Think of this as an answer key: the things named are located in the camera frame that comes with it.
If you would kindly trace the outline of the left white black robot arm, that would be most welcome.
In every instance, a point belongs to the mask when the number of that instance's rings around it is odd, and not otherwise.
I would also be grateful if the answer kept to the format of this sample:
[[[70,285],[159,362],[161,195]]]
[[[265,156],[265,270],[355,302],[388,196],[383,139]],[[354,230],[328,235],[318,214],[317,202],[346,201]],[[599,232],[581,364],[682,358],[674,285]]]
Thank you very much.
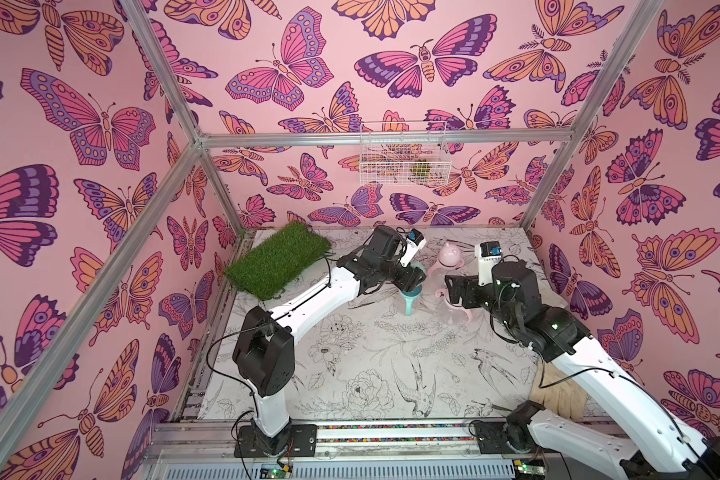
[[[295,372],[299,341],[336,309],[386,283],[406,293],[419,287],[426,274],[412,261],[425,246],[424,234],[417,229],[378,226],[299,296],[271,310],[254,307],[246,313],[233,360],[252,390],[252,431],[261,453],[278,456],[292,443],[284,388]]]

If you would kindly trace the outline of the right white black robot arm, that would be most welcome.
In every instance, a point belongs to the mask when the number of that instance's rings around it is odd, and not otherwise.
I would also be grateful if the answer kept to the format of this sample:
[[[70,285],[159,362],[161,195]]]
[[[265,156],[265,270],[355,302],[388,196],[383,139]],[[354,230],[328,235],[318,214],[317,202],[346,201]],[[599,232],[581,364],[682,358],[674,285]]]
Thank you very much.
[[[520,261],[490,273],[444,278],[449,300],[483,309],[509,338],[532,350],[544,367],[594,399],[623,430],[601,433],[526,400],[505,419],[503,439],[518,454],[553,450],[612,479],[720,479],[720,436],[705,436],[654,399],[606,352],[590,331],[559,306],[543,303],[537,276]]]

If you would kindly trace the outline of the green artificial grass mat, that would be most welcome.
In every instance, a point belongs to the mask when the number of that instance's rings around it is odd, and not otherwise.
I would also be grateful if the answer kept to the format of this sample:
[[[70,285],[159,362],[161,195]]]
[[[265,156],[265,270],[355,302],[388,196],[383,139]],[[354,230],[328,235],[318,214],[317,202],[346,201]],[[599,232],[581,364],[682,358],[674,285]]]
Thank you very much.
[[[290,222],[228,266],[224,274],[239,291],[268,301],[330,251],[328,239],[304,223]]]

